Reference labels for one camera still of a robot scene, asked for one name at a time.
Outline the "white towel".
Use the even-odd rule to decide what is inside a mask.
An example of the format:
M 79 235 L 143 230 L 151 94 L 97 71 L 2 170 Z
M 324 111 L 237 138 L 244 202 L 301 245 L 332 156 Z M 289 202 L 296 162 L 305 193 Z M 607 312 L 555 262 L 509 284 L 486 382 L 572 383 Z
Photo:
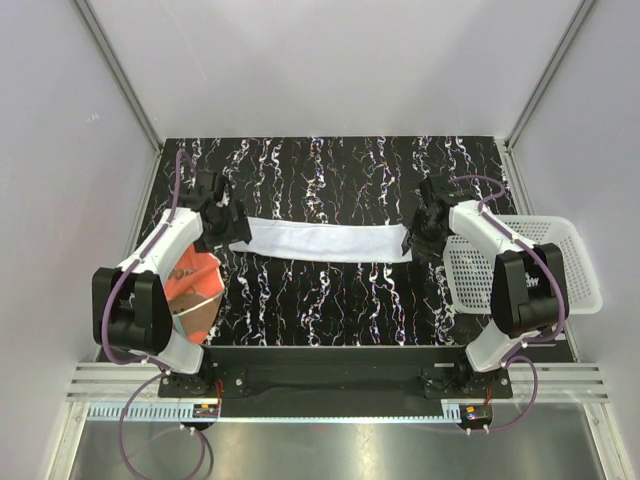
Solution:
M 233 252 L 325 263 L 407 263 L 402 225 L 355 226 L 249 219 L 252 240 L 229 245 Z

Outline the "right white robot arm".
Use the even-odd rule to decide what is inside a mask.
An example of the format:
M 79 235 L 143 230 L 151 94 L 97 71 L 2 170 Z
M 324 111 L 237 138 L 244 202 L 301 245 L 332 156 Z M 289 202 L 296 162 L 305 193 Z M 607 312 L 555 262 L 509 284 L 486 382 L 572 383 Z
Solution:
M 561 249 L 517 234 L 488 206 L 505 195 L 504 185 L 483 175 L 431 174 L 419 183 L 423 205 L 411 220 L 402 252 L 421 263 L 442 256 L 452 235 L 464 237 L 493 268 L 491 321 L 465 349 L 454 384 L 476 396 L 489 372 L 507 367 L 516 353 L 562 334 L 570 313 Z

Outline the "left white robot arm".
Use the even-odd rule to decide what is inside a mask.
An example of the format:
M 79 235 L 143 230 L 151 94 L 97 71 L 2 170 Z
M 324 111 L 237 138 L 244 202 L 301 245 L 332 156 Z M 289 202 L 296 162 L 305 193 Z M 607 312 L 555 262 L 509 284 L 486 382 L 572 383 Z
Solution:
M 165 372 L 180 373 L 181 384 L 196 396 L 215 386 L 216 372 L 203 363 L 204 349 L 178 331 L 165 284 L 185 251 L 205 253 L 220 245 L 252 240 L 248 216 L 231 181 L 201 171 L 194 186 L 174 192 L 154 230 L 115 267 L 92 277 L 93 338 L 114 363 L 116 350 L 132 354 Z

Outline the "orange brown towel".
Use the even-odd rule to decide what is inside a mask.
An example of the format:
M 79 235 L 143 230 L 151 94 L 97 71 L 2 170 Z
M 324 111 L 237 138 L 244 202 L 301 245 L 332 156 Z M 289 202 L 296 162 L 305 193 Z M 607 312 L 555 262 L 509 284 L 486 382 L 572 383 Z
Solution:
M 171 270 L 164 292 L 177 317 L 176 329 L 191 343 L 204 345 L 225 293 L 219 259 L 190 245 Z

